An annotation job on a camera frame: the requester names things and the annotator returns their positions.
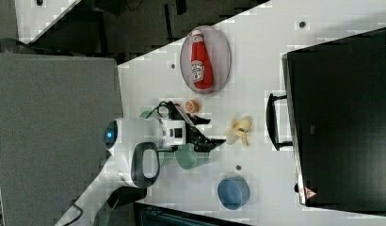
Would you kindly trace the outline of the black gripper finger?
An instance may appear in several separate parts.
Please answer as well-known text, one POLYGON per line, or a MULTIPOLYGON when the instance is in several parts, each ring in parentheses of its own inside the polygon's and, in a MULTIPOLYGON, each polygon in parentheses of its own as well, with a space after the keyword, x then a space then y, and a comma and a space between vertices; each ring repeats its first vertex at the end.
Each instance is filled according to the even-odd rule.
POLYGON ((193 122, 194 125, 199 125, 199 124, 209 124, 210 120, 209 119, 204 119, 196 115, 189 115, 190 120, 193 122))
POLYGON ((199 152, 210 153, 215 148, 221 146, 226 142, 225 139, 221 138, 209 138, 206 136, 199 137, 199 152))

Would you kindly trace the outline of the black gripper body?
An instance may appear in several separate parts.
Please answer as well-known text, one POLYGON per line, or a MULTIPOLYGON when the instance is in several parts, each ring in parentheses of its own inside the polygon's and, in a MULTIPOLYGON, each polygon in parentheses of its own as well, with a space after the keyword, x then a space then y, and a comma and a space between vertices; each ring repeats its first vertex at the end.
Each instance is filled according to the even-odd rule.
POLYGON ((174 102, 168 101, 167 108, 169 110, 169 118, 176 121, 184 121, 186 129, 186 142, 193 144, 196 151, 199 151, 199 137, 204 136, 204 134, 197 128, 197 125, 194 125, 189 118, 189 113, 184 113, 184 111, 174 102))

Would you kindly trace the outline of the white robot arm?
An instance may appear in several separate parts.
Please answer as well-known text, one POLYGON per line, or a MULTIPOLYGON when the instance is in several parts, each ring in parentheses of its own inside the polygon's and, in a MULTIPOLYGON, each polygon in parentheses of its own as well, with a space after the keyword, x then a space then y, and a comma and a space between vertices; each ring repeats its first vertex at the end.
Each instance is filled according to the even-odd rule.
POLYGON ((198 129, 200 124, 209 123, 208 119, 186 113, 172 101, 163 101, 158 107, 166 108, 168 115, 156 117, 159 108, 155 108, 144 118, 118 118, 107 125, 109 157, 55 226, 93 226, 98 212, 117 189, 152 186, 160 174, 161 152, 173 153, 191 145, 194 153, 210 153, 225 142, 198 129))

